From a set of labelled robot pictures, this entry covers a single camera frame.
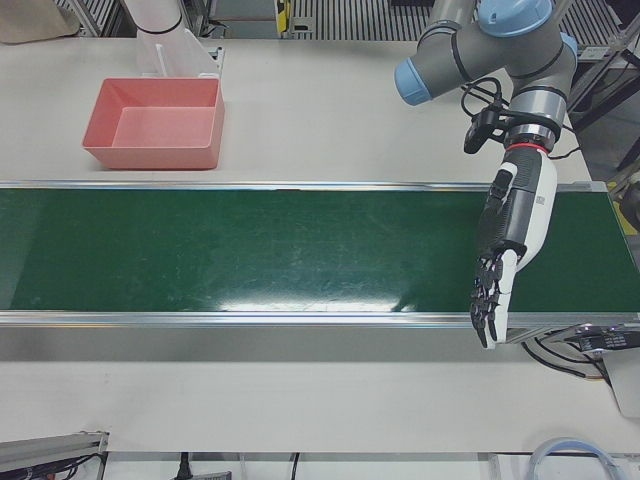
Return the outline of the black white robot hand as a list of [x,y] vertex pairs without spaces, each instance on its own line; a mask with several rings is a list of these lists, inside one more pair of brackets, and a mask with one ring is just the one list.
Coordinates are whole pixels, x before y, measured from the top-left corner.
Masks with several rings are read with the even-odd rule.
[[506,148],[479,219],[470,318],[482,346],[506,341],[515,276],[544,245],[557,170],[534,144]]

